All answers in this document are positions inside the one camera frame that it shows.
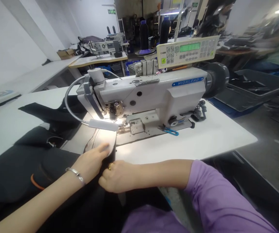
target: hand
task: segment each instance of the hand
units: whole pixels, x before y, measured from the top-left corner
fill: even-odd
[[[109,143],[102,143],[98,147],[85,152],[76,160],[73,169],[77,170],[85,183],[89,183],[100,172],[103,159],[109,154],[106,147]]]
[[[114,161],[98,180],[100,186],[111,193],[123,193],[139,188],[140,165]]]

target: blue clip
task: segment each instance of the blue clip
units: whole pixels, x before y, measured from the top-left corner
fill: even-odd
[[[167,128],[167,127],[164,127],[163,131],[166,132],[166,133],[172,134],[174,136],[178,136],[179,135],[179,132],[177,132],[175,130],[171,130],[171,129]]]

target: industrial sewing machine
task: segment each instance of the industrial sewing machine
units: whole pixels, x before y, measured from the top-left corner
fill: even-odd
[[[122,52],[120,51],[120,41],[110,40],[104,42],[92,42],[88,44],[90,51],[97,57],[101,57],[101,52],[108,53],[111,56],[122,57]]]
[[[136,64],[137,75],[132,78],[110,81],[103,76],[106,70],[88,70],[77,94],[91,117],[98,121],[79,120],[89,127],[113,131],[118,127],[101,125],[117,124],[117,144],[163,133],[175,135],[176,130],[194,127],[195,122],[206,119],[205,101],[201,98],[212,98],[221,92],[228,83],[229,71],[220,63],[208,63],[200,69],[171,68],[213,59],[218,38],[158,45],[157,60]]]
[[[118,40],[120,41],[120,44],[126,42],[126,37],[123,32],[116,33],[115,26],[113,26],[113,34],[110,33],[109,27],[107,26],[108,35],[106,36],[106,40]]]

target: purple sleeve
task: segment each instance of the purple sleeve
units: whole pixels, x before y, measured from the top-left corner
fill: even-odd
[[[195,160],[185,191],[205,232],[278,232],[216,169]]]

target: silver bracelet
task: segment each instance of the silver bracelet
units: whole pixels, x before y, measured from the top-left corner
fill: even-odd
[[[79,180],[80,180],[81,183],[82,183],[82,186],[85,186],[85,185],[86,185],[84,179],[82,178],[82,176],[80,175],[80,173],[79,173],[77,170],[68,167],[68,168],[65,169],[65,171],[66,171],[66,172],[67,172],[67,171],[72,171],[72,172],[75,173],[76,176],[79,178]]]

